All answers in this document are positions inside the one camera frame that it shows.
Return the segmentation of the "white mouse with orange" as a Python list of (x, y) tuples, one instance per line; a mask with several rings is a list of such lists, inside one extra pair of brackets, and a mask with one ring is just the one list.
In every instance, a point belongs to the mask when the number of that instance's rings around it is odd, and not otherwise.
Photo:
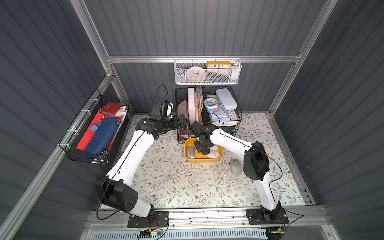
[(206, 155), (206, 157), (210, 159), (218, 159), (220, 156), (221, 154), (219, 152), (213, 150), (210, 150), (210, 152)]

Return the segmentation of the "silver grey mouse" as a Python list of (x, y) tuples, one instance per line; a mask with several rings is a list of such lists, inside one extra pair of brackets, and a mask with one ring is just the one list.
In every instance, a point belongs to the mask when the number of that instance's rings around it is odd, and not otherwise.
[(186, 156), (188, 159), (195, 159), (196, 158), (196, 150), (193, 146), (188, 146), (186, 148)]

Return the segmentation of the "yellow storage box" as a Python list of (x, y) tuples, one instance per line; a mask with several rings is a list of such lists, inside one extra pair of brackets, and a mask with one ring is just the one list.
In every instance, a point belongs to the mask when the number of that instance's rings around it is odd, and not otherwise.
[(203, 155), (198, 153), (195, 142), (197, 138), (190, 138), (184, 144), (184, 156), (191, 163), (211, 163), (219, 161), (223, 156), (223, 148), (218, 145), (210, 147), (210, 153)]

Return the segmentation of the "grey mouse with logo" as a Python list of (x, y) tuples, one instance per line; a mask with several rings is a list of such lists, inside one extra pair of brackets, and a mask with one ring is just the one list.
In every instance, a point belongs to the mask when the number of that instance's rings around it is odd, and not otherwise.
[(234, 176), (240, 176), (242, 174), (242, 164), (238, 159), (231, 159), (230, 160), (230, 169), (231, 173)]

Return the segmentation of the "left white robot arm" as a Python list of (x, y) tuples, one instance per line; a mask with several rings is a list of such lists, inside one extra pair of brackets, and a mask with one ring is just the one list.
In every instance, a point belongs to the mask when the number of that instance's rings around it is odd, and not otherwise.
[(141, 218), (152, 215), (153, 206), (141, 200), (138, 192), (131, 188), (135, 172), (145, 153), (160, 135), (187, 127), (188, 124), (189, 120), (183, 114), (180, 117), (173, 115), (170, 118), (141, 119), (119, 160), (95, 182), (100, 198), (98, 208), (103, 204)]

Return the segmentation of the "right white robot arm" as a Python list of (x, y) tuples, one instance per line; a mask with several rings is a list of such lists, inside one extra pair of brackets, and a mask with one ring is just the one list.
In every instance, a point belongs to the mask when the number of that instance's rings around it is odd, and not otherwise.
[(190, 130), (198, 138), (195, 141), (195, 147), (199, 153), (207, 155), (210, 153), (211, 147), (218, 145), (243, 160), (244, 173), (255, 182), (259, 192), (264, 217), (275, 219), (282, 209), (282, 205), (280, 201), (276, 200), (271, 189), (270, 159), (263, 144), (243, 141), (212, 124), (204, 127), (195, 122), (191, 125)]

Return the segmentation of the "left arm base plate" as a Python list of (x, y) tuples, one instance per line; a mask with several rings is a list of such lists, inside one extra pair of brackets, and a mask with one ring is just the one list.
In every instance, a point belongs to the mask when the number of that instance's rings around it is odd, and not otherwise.
[(150, 213), (147, 217), (129, 216), (127, 228), (166, 228), (169, 225), (169, 212), (159, 211)]

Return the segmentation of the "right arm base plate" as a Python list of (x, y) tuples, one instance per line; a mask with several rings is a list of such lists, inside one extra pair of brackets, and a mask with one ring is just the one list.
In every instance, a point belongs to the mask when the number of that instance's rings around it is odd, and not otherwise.
[(284, 209), (269, 211), (264, 209), (247, 209), (246, 217), (250, 225), (287, 225), (290, 221)]

